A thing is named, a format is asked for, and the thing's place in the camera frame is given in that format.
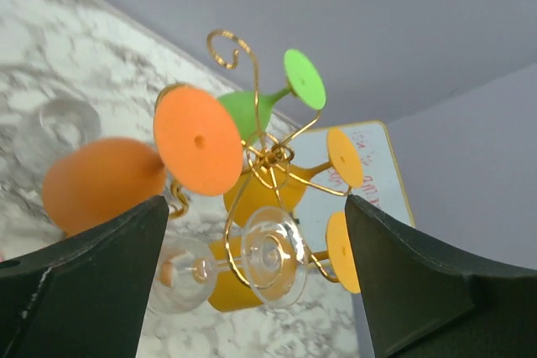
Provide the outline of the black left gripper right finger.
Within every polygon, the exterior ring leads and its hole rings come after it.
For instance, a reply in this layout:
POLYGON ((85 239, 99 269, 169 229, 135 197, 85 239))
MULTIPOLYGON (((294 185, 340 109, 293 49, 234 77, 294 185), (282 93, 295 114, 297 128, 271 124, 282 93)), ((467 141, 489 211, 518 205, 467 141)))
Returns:
POLYGON ((365 199, 347 231, 377 357, 534 357, 536 271, 480 257, 365 199))

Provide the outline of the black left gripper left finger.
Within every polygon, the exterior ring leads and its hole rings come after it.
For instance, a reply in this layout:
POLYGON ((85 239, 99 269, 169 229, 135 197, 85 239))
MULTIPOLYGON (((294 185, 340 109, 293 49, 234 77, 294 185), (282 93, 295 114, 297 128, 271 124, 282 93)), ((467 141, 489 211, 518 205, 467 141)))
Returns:
POLYGON ((153 196, 1 264, 3 357, 134 357, 169 216, 153 196))

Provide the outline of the orange plastic wine glass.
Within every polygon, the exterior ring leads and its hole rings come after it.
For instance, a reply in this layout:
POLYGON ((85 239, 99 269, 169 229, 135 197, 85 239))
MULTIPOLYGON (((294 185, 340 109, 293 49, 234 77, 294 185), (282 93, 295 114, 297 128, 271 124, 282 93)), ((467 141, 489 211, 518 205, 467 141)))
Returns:
POLYGON ((227 192, 242 171, 241 137, 211 94, 189 84, 165 87, 155 102, 154 145, 104 137, 53 164, 44 177, 47 216, 73 236, 163 193, 168 177, 204 196, 227 192))

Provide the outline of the clear wine glass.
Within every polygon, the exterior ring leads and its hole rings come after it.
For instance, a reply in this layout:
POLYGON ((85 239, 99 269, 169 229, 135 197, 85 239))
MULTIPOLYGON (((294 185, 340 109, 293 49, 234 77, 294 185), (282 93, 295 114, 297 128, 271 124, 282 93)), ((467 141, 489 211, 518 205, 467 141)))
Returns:
POLYGON ((56 98, 22 118, 13 139, 13 152, 24 169, 43 177, 54 162, 100 134, 100 116, 88 102, 56 98))
POLYGON ((149 309, 182 314, 204 302, 223 313, 262 304, 287 308, 303 293, 307 274, 305 241, 295 221, 277 207, 263 207, 228 242, 166 239, 149 309))

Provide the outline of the yellow plastic wine glass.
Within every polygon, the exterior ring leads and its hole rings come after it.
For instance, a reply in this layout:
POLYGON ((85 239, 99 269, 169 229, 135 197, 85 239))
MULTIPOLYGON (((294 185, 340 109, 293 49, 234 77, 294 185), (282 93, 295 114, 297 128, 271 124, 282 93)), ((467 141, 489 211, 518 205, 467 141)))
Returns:
POLYGON ((339 128, 331 128, 326 135, 328 161, 312 168, 301 168, 292 163, 271 161, 254 171, 241 174, 236 184, 223 195, 223 203, 232 220, 244 227, 250 216, 265 206, 276 206, 291 212, 301 202, 308 188, 330 195, 346 196, 363 184, 362 164, 351 139, 339 128), (334 169, 347 185, 336 190, 317 184, 312 179, 328 169, 334 169))

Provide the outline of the green plastic wine glass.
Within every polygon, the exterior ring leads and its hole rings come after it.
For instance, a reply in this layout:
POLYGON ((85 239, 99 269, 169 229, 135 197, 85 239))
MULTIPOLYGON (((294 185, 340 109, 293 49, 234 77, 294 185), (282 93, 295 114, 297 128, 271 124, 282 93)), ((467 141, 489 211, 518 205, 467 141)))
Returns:
POLYGON ((254 105, 254 91, 232 92, 218 97, 243 141, 257 140, 255 133, 266 130, 274 106, 287 95, 293 94, 313 110, 324 108, 326 88, 313 62, 298 49, 286 50, 283 62, 287 86, 270 94, 259 92, 257 105, 254 105))

